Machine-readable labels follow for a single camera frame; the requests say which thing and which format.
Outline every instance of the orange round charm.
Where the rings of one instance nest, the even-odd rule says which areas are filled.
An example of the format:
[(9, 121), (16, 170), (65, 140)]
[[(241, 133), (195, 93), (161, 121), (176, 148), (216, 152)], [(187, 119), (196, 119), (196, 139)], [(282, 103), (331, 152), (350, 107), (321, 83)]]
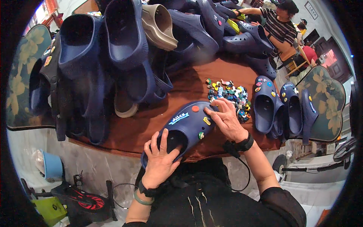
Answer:
[(193, 106), (192, 107), (192, 111), (193, 112), (198, 112), (199, 111), (199, 107), (198, 106)]

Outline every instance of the black cap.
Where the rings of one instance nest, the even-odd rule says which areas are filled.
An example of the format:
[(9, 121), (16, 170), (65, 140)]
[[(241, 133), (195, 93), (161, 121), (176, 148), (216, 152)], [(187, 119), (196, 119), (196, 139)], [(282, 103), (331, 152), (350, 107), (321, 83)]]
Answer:
[(276, 4), (279, 9), (287, 10), (289, 14), (297, 14), (299, 9), (292, 0), (279, 0)]

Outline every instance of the jade bangle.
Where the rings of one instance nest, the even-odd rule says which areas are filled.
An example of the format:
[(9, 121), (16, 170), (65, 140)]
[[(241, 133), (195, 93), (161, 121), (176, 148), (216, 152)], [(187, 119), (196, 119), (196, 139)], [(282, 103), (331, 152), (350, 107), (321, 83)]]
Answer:
[(137, 191), (138, 191), (138, 190), (136, 190), (136, 191), (134, 192), (134, 198), (135, 198), (135, 200), (136, 200), (138, 203), (140, 203), (140, 204), (142, 204), (142, 205), (145, 205), (145, 206), (150, 206), (150, 205), (154, 202), (154, 198), (152, 198), (152, 200), (151, 200), (150, 202), (147, 202), (147, 201), (144, 201), (144, 200), (140, 199), (140, 198), (138, 197), (138, 195), (137, 195)]

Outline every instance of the picture frame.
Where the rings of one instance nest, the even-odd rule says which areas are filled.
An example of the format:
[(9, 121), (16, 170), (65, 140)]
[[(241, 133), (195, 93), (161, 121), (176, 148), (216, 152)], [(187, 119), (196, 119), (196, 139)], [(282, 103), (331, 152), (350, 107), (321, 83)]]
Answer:
[(314, 20), (316, 20), (319, 17), (318, 13), (315, 11), (314, 7), (309, 1), (305, 3), (305, 8), (309, 11), (310, 15)]

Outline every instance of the floral cushion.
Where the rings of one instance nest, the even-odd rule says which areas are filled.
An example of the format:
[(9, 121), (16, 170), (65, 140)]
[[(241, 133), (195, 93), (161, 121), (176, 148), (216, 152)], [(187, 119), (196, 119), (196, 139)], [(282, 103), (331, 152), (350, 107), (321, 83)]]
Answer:
[(29, 112), (29, 78), (34, 63), (52, 42), (49, 30), (39, 24), (31, 28), (18, 44), (9, 75), (6, 117), (9, 129), (31, 129), (54, 126), (51, 117), (35, 116)]
[(332, 79), (323, 66), (315, 66), (297, 84), (300, 91), (308, 89), (319, 117), (313, 125), (310, 138), (321, 142), (332, 142), (338, 138), (342, 130), (342, 110), (346, 97), (343, 85)]

